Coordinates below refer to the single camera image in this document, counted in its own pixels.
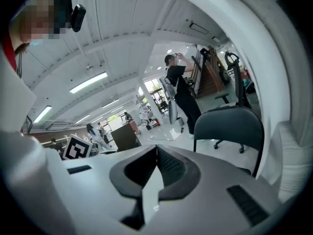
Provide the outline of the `grey wooden desk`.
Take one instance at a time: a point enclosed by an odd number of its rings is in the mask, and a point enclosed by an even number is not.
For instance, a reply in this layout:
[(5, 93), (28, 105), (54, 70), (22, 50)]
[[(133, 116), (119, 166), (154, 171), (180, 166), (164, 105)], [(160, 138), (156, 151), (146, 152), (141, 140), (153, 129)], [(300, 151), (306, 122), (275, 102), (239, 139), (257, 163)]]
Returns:
[(313, 145), (299, 146), (289, 122), (279, 124), (282, 174), (278, 197), (282, 202), (300, 194), (313, 172)]

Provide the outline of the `brown wooden structure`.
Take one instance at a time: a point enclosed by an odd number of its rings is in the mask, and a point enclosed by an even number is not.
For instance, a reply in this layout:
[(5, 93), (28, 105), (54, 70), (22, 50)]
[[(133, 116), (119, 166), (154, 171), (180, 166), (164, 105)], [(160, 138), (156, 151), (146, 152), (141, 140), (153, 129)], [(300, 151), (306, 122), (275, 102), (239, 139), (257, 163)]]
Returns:
[(225, 68), (218, 58), (216, 50), (209, 46), (208, 48), (202, 48), (200, 54), (203, 57), (203, 61), (197, 98), (220, 93), (224, 89), (221, 73)]

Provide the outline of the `person's red top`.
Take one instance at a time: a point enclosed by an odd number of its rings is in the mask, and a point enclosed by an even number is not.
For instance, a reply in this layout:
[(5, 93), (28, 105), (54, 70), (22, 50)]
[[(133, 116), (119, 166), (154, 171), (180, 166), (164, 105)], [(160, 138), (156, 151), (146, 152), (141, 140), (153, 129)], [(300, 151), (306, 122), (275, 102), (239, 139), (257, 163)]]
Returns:
[(1, 39), (1, 46), (5, 57), (7, 58), (9, 64), (11, 65), (14, 72), (17, 72), (16, 56), (12, 46), (12, 42), (9, 36), (8, 30), (4, 33)]

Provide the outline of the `black office chair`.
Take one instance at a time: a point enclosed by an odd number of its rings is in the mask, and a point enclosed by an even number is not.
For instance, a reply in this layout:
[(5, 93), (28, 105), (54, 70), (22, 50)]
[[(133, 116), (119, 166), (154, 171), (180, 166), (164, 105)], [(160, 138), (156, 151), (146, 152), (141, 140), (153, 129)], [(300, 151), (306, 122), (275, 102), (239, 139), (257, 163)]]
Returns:
[[(238, 102), (235, 104), (235, 106), (240, 106), (240, 107), (246, 107), (249, 108), (254, 114), (255, 112), (252, 110), (252, 107), (250, 105), (250, 102), (246, 96), (246, 88), (244, 86), (240, 68), (239, 68), (239, 56), (236, 54), (227, 51), (225, 53), (225, 61), (227, 64), (227, 70), (233, 70), (234, 71), (234, 78), (235, 78), (235, 94), (237, 96)], [(229, 105), (226, 105), (225, 107), (219, 108), (218, 109), (218, 115), (217, 115), (217, 120), (216, 124), (220, 125), (222, 124), (222, 127), (225, 126), (227, 123), (228, 117), (225, 116), (224, 110), (230, 108)]]

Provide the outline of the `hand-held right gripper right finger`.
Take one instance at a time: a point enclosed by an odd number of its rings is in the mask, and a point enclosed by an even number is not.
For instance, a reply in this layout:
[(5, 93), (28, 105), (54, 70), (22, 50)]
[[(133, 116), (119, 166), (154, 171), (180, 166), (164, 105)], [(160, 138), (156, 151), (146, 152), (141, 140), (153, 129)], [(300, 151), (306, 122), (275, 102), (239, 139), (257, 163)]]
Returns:
[(144, 235), (238, 235), (280, 207), (272, 187), (242, 169), (211, 156), (159, 145), (158, 152), (195, 164), (199, 172), (185, 185), (194, 189), (179, 200), (159, 202)]

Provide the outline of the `long ceiling light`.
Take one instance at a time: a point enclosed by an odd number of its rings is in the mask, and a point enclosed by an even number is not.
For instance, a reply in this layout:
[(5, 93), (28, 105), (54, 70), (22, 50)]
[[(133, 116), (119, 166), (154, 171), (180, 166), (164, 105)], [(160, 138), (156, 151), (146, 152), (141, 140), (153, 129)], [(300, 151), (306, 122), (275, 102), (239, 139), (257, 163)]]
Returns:
[(36, 117), (36, 119), (33, 121), (34, 124), (41, 121), (41, 119), (52, 109), (52, 106), (48, 105), (46, 106), (41, 113)]
[(77, 93), (78, 91), (82, 90), (83, 88), (101, 80), (101, 79), (104, 79), (106, 78), (108, 75), (106, 72), (103, 72), (103, 73), (100, 73), (86, 81), (84, 81), (83, 83), (77, 85), (76, 87), (72, 88), (69, 92), (72, 93), (72, 94), (75, 94)]

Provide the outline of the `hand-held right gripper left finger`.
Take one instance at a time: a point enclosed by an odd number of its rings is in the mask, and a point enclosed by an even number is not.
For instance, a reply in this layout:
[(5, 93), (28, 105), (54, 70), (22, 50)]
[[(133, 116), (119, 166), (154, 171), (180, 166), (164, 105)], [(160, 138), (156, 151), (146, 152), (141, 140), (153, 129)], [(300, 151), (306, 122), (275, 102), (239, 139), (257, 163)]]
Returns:
[(156, 235), (143, 210), (156, 162), (155, 145), (65, 162), (63, 194), (77, 235)]

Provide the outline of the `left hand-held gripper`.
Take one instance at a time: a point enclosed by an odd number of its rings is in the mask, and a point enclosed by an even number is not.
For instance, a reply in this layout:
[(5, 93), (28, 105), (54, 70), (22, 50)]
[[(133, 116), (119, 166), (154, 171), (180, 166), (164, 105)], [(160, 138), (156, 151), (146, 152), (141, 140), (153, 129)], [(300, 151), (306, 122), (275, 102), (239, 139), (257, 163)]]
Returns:
[(73, 160), (90, 156), (92, 143), (71, 134), (64, 149), (62, 159)]

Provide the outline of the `black folding chair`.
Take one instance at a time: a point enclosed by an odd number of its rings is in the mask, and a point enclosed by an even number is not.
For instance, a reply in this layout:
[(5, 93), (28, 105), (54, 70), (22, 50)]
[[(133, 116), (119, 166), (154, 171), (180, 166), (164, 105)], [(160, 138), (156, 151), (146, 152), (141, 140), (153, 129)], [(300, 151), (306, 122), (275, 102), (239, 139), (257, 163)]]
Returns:
[(247, 107), (226, 106), (203, 113), (194, 128), (193, 151), (198, 140), (222, 140), (238, 143), (258, 151), (256, 163), (251, 173), (257, 176), (264, 148), (264, 126), (258, 115)]

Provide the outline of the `brown cabinet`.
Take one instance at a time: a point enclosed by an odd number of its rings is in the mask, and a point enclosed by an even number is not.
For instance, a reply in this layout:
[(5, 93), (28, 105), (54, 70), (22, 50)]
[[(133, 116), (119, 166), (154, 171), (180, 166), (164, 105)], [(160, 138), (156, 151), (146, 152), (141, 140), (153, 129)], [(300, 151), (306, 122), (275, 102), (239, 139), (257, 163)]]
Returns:
[(111, 135), (117, 146), (118, 152), (141, 146), (141, 143), (130, 124), (123, 125), (112, 131)]

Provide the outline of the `grey wearable device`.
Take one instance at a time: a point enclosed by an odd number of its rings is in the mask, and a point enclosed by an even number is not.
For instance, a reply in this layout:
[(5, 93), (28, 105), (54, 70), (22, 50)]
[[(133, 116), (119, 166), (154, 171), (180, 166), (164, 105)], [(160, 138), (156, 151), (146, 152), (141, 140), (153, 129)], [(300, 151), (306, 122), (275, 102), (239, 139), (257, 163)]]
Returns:
[(169, 78), (161, 78), (160, 79), (163, 89), (165, 91), (165, 95), (168, 100), (168, 111), (169, 111), (169, 121), (171, 124), (174, 124), (178, 118), (177, 104), (175, 101), (175, 96), (177, 94), (177, 88), (174, 87)]

